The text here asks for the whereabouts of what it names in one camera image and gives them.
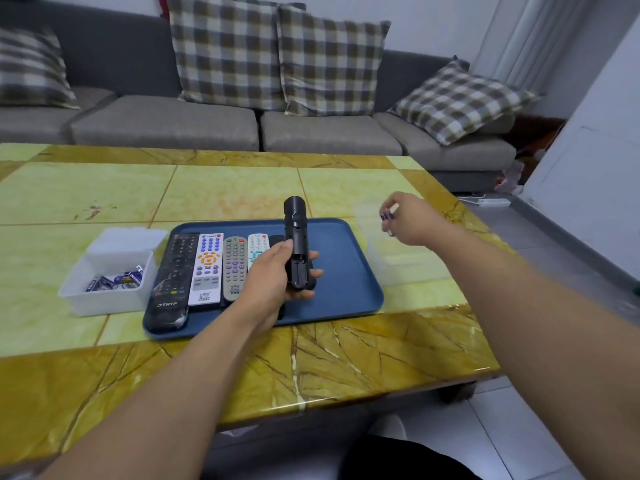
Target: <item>checkered throw pillow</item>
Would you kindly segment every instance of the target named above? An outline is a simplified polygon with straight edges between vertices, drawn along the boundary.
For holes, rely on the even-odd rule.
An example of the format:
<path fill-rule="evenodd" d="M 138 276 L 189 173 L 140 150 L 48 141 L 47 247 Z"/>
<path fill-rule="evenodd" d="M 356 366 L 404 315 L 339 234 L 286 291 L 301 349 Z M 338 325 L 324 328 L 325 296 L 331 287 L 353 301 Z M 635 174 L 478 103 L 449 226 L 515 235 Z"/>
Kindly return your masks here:
<path fill-rule="evenodd" d="M 447 146 L 535 99 L 537 96 L 530 91 L 471 75 L 453 60 L 388 112 Z"/>
<path fill-rule="evenodd" d="M 378 67 L 391 22 L 334 22 L 278 8 L 280 76 L 286 114 L 372 114 Z"/>
<path fill-rule="evenodd" d="M 75 102 L 52 31 L 0 29 L 0 105 L 78 109 Z"/>
<path fill-rule="evenodd" d="M 284 111 L 276 3 L 167 1 L 180 99 Z"/>

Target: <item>marble table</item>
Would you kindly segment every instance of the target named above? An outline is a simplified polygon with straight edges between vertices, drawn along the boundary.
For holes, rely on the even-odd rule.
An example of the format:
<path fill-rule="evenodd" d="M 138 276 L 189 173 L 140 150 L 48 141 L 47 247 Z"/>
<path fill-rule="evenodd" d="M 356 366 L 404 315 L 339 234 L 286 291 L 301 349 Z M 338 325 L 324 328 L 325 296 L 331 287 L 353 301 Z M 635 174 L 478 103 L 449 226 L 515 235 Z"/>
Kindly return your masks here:
<path fill-rule="evenodd" d="M 66 451 L 188 343 L 146 339 L 142 312 L 78 318 L 57 296 L 105 228 L 280 218 L 300 195 L 365 247 L 351 205 L 393 191 L 511 251 L 410 157 L 0 144 L 0 465 Z M 452 279 L 384 291 L 375 315 L 272 330 L 221 428 L 500 373 Z"/>

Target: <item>person's right arm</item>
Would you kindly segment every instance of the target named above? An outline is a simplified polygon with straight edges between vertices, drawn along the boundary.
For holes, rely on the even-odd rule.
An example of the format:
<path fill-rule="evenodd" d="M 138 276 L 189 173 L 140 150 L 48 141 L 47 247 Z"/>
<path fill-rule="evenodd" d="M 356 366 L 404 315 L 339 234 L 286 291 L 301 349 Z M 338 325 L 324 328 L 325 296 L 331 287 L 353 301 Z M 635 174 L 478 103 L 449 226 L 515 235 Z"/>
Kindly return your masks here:
<path fill-rule="evenodd" d="M 514 387 L 589 480 L 640 475 L 640 329 L 405 193 L 382 209 L 444 261 Z"/>

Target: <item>person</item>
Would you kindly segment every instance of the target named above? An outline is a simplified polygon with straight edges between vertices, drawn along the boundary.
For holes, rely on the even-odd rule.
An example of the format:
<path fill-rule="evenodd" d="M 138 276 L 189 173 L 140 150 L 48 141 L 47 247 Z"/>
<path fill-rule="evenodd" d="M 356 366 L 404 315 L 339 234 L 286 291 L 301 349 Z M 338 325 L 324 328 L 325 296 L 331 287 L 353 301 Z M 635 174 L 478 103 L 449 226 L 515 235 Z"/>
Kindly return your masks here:
<path fill-rule="evenodd" d="M 589 480 L 638 478 L 640 330 L 448 222 L 428 202 L 394 193 L 381 210 L 396 204 L 383 230 L 444 261 L 513 386 L 581 473 Z M 285 299 L 313 297 L 287 290 L 291 252 L 287 241 L 260 256 L 238 300 L 60 456 L 43 480 L 198 478 L 252 339 L 274 325 Z M 356 442 L 341 477 L 477 478 L 456 460 L 397 439 L 405 439 L 401 426 L 396 439 L 367 435 Z M 395 443 L 387 449 L 380 441 Z"/>

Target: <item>black pants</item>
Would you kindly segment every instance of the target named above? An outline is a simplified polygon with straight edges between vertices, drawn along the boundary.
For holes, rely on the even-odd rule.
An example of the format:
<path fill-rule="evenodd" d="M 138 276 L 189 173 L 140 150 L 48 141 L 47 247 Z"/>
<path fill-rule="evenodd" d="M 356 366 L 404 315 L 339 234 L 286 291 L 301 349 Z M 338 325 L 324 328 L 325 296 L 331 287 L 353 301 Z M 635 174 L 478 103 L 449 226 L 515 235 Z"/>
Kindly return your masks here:
<path fill-rule="evenodd" d="M 418 443 L 365 435 L 342 462 L 340 480 L 454 479 L 481 480 L 458 460 Z"/>

